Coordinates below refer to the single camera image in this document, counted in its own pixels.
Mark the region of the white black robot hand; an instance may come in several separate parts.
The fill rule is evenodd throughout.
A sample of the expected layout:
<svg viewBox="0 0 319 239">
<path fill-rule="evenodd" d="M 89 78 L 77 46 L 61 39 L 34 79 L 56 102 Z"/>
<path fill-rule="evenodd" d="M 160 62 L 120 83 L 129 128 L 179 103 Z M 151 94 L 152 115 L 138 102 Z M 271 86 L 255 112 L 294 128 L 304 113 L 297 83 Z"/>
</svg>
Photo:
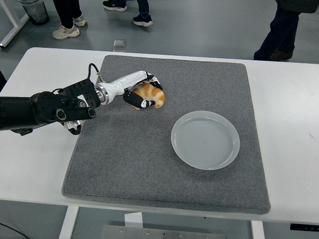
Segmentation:
<svg viewBox="0 0 319 239">
<path fill-rule="evenodd" d="M 96 86 L 101 91 L 101 104 L 109 104 L 117 96 L 136 110 L 150 106 L 161 108 L 165 103 L 165 94 L 158 79 L 146 72 L 137 71 L 121 77 L 111 83 L 100 83 Z"/>
</svg>

